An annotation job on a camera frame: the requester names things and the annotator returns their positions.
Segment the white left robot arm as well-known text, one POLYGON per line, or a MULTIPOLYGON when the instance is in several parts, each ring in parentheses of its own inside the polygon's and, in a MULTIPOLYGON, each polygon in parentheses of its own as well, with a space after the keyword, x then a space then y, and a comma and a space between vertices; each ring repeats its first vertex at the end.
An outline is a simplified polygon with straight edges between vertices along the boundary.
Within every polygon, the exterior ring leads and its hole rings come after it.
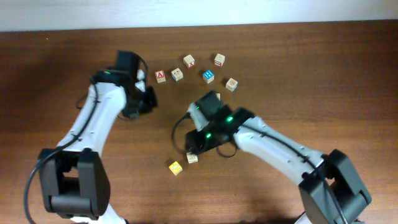
POLYGON ((127 223, 110 205, 111 186, 101 155, 117 117, 135 120, 157 106, 147 85, 148 66, 120 50, 113 66, 90 78, 85 104, 53 149, 43 149, 32 171, 39 174, 44 208, 76 223, 127 223))

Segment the wooden block red X side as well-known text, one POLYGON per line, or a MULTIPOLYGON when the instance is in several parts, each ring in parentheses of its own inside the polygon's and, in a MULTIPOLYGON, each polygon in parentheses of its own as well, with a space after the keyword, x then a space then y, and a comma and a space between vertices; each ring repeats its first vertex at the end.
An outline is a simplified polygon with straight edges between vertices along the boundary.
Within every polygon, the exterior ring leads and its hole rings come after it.
POLYGON ((187 68, 192 68, 196 65, 195 59, 190 54, 183 58, 183 62, 187 68))

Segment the wooden block red top right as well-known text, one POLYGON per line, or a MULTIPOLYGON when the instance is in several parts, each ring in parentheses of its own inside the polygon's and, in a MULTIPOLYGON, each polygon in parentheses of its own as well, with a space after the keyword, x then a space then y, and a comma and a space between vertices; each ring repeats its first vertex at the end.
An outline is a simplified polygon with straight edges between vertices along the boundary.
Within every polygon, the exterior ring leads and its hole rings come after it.
POLYGON ((218 67, 222 67, 225 62, 225 56, 222 54, 216 54, 214 58, 214 64, 218 67))

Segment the wooden block letter I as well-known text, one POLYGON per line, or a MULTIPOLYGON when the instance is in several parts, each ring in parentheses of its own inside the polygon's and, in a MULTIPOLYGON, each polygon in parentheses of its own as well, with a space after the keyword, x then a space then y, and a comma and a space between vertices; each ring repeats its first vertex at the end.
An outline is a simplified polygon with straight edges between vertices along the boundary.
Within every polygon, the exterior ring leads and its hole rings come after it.
POLYGON ((216 94, 217 99, 221 101, 221 99, 220 99, 220 96, 221 96, 220 93, 215 93, 215 94, 216 94))

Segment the wooden block blue side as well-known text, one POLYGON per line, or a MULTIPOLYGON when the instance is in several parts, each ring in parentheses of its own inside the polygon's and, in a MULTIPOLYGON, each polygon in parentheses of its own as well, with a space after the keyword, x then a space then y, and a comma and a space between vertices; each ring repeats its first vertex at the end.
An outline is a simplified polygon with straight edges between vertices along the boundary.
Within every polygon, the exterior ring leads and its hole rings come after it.
POLYGON ((181 69, 176 68, 171 71, 171 76, 177 82, 183 78, 183 72, 181 71, 181 69))

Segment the wooden block red A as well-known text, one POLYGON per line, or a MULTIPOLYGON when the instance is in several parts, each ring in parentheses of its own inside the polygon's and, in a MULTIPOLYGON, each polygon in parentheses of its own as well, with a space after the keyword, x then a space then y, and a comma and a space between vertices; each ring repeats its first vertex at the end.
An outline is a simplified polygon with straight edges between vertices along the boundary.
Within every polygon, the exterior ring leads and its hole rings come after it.
POLYGON ((162 83, 166 81, 165 72, 163 70, 155 71, 155 78, 158 83, 162 83))

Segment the wooden block shell picture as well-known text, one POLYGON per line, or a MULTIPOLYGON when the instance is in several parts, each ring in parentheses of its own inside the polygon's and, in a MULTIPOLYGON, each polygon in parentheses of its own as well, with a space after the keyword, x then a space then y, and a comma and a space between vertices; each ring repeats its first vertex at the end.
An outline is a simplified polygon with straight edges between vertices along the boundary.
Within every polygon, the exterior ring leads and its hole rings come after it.
POLYGON ((229 90, 229 91, 235 91, 235 89, 237 88, 237 86, 238 86, 238 82, 235 80, 235 79, 233 79, 233 78, 230 78, 227 82, 226 82, 226 88, 229 90))

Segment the blue top wooden block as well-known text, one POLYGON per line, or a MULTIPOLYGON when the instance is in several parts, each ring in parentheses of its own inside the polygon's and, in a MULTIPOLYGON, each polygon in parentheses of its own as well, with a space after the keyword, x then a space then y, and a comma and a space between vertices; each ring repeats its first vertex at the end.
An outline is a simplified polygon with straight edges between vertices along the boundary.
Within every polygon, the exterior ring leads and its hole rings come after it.
POLYGON ((206 83, 211 83, 215 78, 215 74, 211 70, 206 70, 203 73, 203 79, 206 83))

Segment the yellow wooden block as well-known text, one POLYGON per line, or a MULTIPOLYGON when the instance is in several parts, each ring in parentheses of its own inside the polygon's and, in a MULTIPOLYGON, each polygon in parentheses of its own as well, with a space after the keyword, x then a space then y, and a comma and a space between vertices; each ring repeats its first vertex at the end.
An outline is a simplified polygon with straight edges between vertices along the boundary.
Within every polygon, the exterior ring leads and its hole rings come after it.
POLYGON ((182 166, 177 161, 169 165, 169 169, 174 175, 178 175, 179 173, 181 173, 181 171, 183 171, 182 166))

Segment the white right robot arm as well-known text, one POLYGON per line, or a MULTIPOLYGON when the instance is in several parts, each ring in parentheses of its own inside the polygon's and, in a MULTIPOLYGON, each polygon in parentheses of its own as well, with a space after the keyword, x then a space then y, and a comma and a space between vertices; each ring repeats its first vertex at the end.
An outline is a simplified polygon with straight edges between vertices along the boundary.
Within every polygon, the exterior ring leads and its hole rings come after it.
POLYGON ((268 126, 253 112, 231 110, 214 91, 191 103, 187 116, 195 130, 186 150, 199 155, 230 142, 288 177, 297 185, 304 212, 297 223, 359 223, 372 198, 349 157, 303 146, 268 126))

